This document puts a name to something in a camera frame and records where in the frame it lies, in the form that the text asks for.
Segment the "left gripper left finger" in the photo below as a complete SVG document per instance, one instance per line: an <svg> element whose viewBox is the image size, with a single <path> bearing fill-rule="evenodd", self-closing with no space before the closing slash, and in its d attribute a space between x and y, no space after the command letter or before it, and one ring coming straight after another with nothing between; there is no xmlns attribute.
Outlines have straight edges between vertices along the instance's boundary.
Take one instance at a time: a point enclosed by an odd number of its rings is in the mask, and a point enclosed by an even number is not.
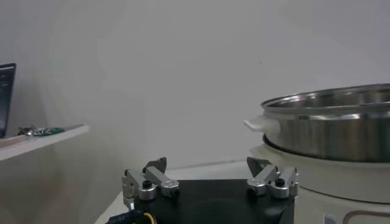
<svg viewBox="0 0 390 224"><path fill-rule="evenodd" d="M132 210L135 199L152 201L157 198L157 192L163 197L176 199L180 196L178 180L165 175L167 158L161 157L149 161L141 171L126 169L122 176L122 197L124 205Z"/></svg>

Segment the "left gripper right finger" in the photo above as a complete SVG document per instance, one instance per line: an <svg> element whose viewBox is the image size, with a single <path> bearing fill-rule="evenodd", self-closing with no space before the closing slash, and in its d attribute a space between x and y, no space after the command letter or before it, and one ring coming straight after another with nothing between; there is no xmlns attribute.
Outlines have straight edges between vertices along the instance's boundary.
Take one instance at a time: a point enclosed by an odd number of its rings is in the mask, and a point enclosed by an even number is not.
<svg viewBox="0 0 390 224"><path fill-rule="evenodd" d="M252 174L247 183L247 193L252 198L270 194L276 199L287 199L299 194L299 173L295 167L279 169L266 159L247 157Z"/></svg>

